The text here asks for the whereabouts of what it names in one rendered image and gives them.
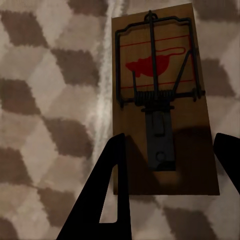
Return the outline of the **mousetrap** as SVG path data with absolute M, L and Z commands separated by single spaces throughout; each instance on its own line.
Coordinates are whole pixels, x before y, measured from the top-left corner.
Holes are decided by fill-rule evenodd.
M 112 18 L 111 35 L 129 195 L 220 196 L 193 3 Z M 113 179 L 118 195 L 118 164 Z

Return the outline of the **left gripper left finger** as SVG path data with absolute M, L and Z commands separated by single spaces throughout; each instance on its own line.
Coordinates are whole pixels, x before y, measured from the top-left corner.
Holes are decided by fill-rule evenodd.
M 99 223 L 118 164 L 117 222 Z M 56 240 L 132 240 L 125 134 L 106 144 Z

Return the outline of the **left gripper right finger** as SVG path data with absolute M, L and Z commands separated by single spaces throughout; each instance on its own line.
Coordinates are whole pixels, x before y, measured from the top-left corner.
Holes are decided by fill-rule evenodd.
M 213 150 L 240 193 L 240 138 L 217 133 Z

